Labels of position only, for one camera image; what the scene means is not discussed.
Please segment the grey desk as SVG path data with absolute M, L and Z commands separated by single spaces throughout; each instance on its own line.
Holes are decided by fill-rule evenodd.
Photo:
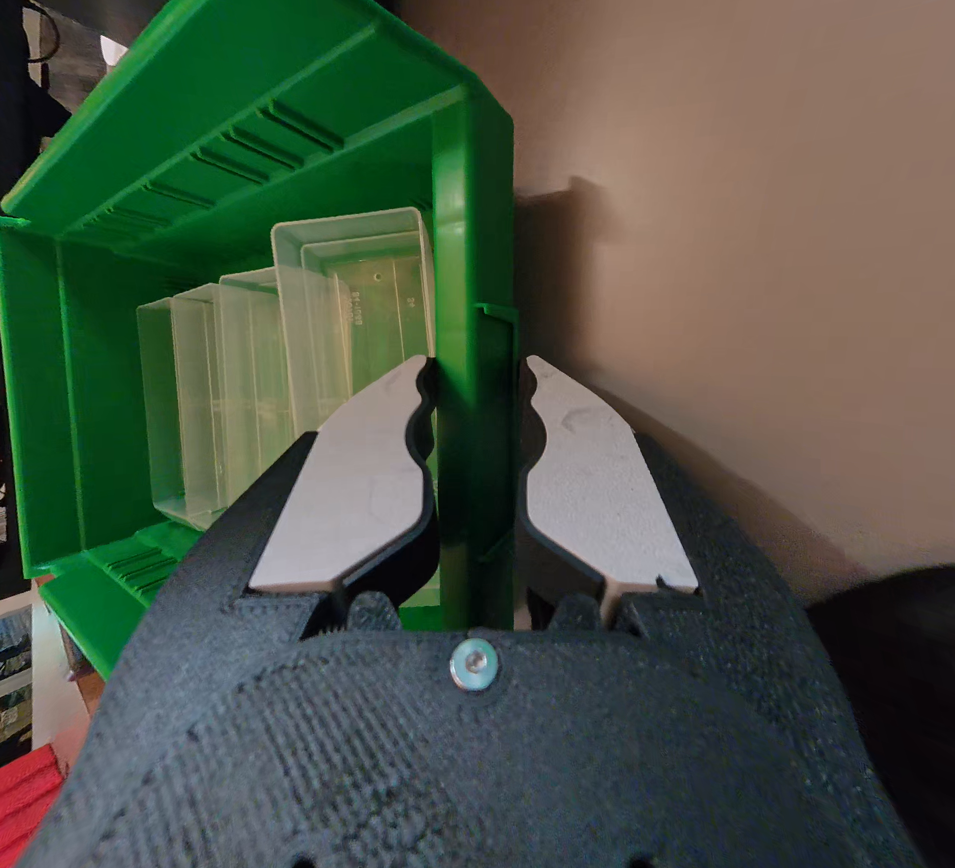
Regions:
M 953 562 L 954 0 L 401 0 L 515 125 L 537 353 L 810 602 Z

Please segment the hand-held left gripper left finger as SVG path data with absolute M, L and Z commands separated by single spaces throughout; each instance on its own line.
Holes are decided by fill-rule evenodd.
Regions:
M 313 437 L 248 587 L 352 602 L 378 592 L 400 607 L 439 562 L 436 359 L 422 354 L 339 407 Z

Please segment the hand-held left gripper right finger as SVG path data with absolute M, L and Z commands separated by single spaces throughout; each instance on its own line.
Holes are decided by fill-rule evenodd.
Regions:
M 700 606 L 699 577 L 635 433 L 536 354 L 519 365 L 519 582 L 534 609 L 583 597 L 601 621 L 630 597 Z

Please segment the green storage bin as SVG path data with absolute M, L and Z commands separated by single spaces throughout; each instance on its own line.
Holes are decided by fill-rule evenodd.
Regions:
M 421 212 L 441 616 L 412 626 L 512 626 L 513 125 L 373 0 L 170 0 L 6 193 L 23 569 L 104 677 L 204 532 L 152 501 L 137 309 L 274 266 L 303 219 Z

